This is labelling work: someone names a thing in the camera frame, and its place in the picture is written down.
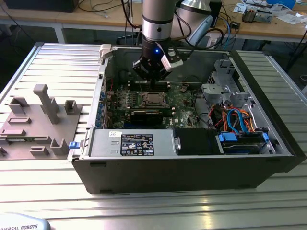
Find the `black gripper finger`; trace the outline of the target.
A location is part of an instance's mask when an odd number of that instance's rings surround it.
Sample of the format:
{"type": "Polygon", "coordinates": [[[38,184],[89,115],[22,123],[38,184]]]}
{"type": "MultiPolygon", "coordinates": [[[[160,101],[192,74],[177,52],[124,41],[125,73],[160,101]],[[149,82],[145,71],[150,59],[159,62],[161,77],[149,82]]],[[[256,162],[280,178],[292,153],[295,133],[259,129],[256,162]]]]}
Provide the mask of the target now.
{"type": "Polygon", "coordinates": [[[161,80],[164,80],[170,72],[167,72],[165,69],[157,70],[153,72],[153,91],[154,92],[167,92],[170,89],[169,83],[161,83],[161,80]]]}
{"type": "Polygon", "coordinates": [[[154,76],[151,60],[146,57],[140,57],[138,61],[133,63],[133,70],[141,77],[144,81],[147,81],[148,89],[154,89],[154,76]]]}

